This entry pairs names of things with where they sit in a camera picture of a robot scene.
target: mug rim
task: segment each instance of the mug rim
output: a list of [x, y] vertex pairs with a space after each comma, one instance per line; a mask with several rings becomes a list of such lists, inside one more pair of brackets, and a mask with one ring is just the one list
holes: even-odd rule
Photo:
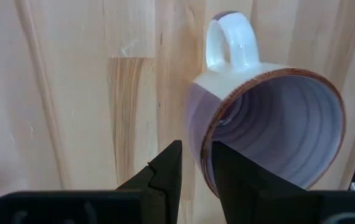
[[346, 110], [345, 110], [344, 101], [343, 101], [341, 95], [339, 94], [338, 89], [327, 78], [325, 78], [315, 72], [312, 72], [312, 71], [309, 71], [306, 69], [301, 69], [301, 68], [279, 68], [276, 70], [271, 70], [271, 71], [261, 73], [259, 75], [254, 76], [253, 78], [247, 80], [245, 83], [241, 84], [240, 86], [238, 86], [222, 101], [222, 103], [219, 105], [218, 109], [216, 110], [216, 112], [214, 113], [214, 115], [211, 119], [211, 124], [207, 128], [205, 137], [202, 139], [201, 151], [200, 151], [201, 169], [202, 169], [204, 179], [208, 185], [208, 188], [210, 188], [210, 190], [212, 191], [212, 193], [214, 193], [214, 195], [216, 197], [219, 198], [219, 195], [217, 193], [216, 186], [213, 186], [211, 184], [211, 177], [210, 177], [210, 174], [208, 173], [208, 165], [207, 165], [206, 160], [210, 156], [210, 149], [206, 147], [207, 143], [212, 141], [212, 135], [215, 131], [215, 128], [217, 127], [219, 120], [221, 119], [221, 117], [225, 113], [226, 109], [238, 97], [240, 97], [243, 93], [245, 93], [247, 90], [255, 87], [256, 85], [258, 85], [264, 81], [271, 80], [271, 79], [278, 78], [278, 77], [307, 77], [307, 78], [312, 78], [314, 80], [320, 81], [322, 84], [326, 85], [329, 90], [331, 90], [334, 93], [334, 95], [336, 96], [336, 98], [339, 101], [339, 107], [341, 108], [341, 111], [343, 114], [343, 116], [342, 116], [343, 128], [341, 130], [338, 148], [337, 148], [337, 150], [335, 150], [334, 157], [329, 162], [327, 168], [322, 171], [322, 173], [310, 184], [310, 186], [308, 188], [312, 188], [312, 186], [314, 186], [314, 184], [317, 183], [320, 180], [320, 178], [325, 175], [326, 171], [331, 167], [331, 164], [335, 161], [335, 159], [338, 155], [338, 152], [341, 150], [342, 144], [343, 144], [343, 139], [344, 139], [344, 136], [346, 133]]

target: wooden wall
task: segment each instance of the wooden wall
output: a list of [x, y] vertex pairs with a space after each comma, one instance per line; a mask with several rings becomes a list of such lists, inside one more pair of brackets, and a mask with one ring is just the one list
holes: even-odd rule
[[[355, 1], [0, 0], [0, 194], [113, 189], [185, 140], [186, 88], [204, 69], [209, 19], [225, 10], [251, 20], [262, 60], [314, 70], [341, 91], [347, 135], [315, 189], [345, 189]], [[185, 147], [179, 223], [223, 222]]]

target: mug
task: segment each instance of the mug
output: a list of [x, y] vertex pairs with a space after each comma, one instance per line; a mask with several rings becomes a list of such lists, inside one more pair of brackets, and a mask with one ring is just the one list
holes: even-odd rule
[[235, 11], [210, 21], [206, 65], [191, 85], [185, 127], [213, 193], [212, 141], [299, 187], [311, 187], [345, 134], [344, 103], [334, 85], [309, 70], [261, 62], [249, 21]]

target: light wood panel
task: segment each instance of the light wood panel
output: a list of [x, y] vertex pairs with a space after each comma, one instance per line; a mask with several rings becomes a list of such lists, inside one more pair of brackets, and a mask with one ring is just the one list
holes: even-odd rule
[[182, 119], [207, 23], [227, 10], [251, 20], [262, 60], [314, 70], [341, 90], [347, 135], [314, 188], [345, 189], [355, 166], [355, 1], [15, 0], [0, 1], [0, 193], [113, 189], [182, 139], [179, 223], [223, 223]]

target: white mug handle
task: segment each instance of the white mug handle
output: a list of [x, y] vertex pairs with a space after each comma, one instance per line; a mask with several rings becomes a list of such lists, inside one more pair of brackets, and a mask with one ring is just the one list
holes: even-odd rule
[[247, 18], [240, 12], [222, 12], [209, 23], [206, 39], [206, 62], [209, 70], [219, 71], [229, 65], [243, 70], [259, 63], [257, 39]]

